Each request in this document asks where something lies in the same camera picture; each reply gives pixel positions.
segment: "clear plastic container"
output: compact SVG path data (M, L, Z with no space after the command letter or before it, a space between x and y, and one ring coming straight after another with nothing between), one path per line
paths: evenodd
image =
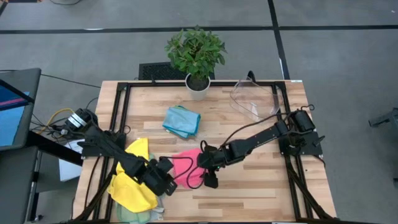
M238 81L229 95L231 106L253 121L276 114L283 105L283 97L278 88L277 94L273 94L270 86L259 86L250 78Z

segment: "white pot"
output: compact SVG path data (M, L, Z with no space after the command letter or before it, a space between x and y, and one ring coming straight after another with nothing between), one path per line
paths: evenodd
M189 74L185 77L185 86L187 87L189 93L191 94L192 99L193 99L193 100L203 100L203 99L205 99L206 94L207 94L207 91L209 90L209 87L210 87L210 82L211 82L210 77L208 77L208 79L209 79L209 85L208 85L204 90L195 91L195 90L191 90L191 88L189 88L188 83L187 83L188 77L189 77L190 75L191 75L191 73L189 73Z

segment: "gray floor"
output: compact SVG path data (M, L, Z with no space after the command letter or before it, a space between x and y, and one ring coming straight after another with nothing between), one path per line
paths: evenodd
M275 0L280 26L398 24L394 0ZM270 26L267 1L82 0L75 6L8 4L0 30L180 26ZM226 42L226 65L217 79L282 79L274 33L217 32ZM173 33L0 35L0 69L39 67L44 74L101 85L132 80L138 65L165 62ZM323 143L337 214L344 220L396 223L396 131L370 128L368 119L398 106L398 30L282 31L291 79L303 80ZM99 89L42 77L34 113L43 122L60 108L85 107ZM67 220L76 180L58 181L58 163L46 156L40 188L43 223Z

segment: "wooden table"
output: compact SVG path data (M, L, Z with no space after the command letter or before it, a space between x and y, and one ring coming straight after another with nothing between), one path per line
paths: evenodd
M118 82L105 81L99 94L96 114L99 126L109 128ZM308 105L302 82L285 82L291 110ZM252 123L245 115L229 104L229 92L233 87L211 87L204 101L192 101L183 87L133 87L129 99L126 124L131 127L126 147L137 138L149 138L149 152L156 158L172 156L199 146L201 140L219 146L239 127ZM120 120L123 95L119 104ZM162 127L166 110L182 105L201 114L197 137L184 140L170 134ZM248 138L275 123L275 119L238 132L234 138ZM73 214L83 210L88 179L96 158L87 158L81 172ZM335 216L328 180L323 164L313 156L302 156L303 168L309 191L325 209ZM88 196L90 201L98 188L102 159L95 169ZM172 196L163 200L165 222L269 222L294 221L292 200L287 181L284 158L279 153L277 141L272 141L255 150L244 161L221 169L218 173L219 187L201 187L197 190L178 187ZM297 189L302 217L305 217L303 197ZM101 203L100 218L104 217L106 199ZM112 222L118 222L115 212Z

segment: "pink cloth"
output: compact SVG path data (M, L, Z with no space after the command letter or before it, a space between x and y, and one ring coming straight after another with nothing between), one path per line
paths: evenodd
M187 185L187 177L188 174L197 166L197 157L201 153L199 148L191 149L189 151L181 152L180 154L174 155L173 157L190 157L193 159L193 164L191 169L184 173L181 177L175 179L175 183L178 185L184 186L186 189L189 189ZM174 165L174 177L186 171L191 164L190 159L173 159ZM196 168L192 174L189 176L189 185L191 187L196 187L202 182L202 178L200 177L205 170L201 167Z

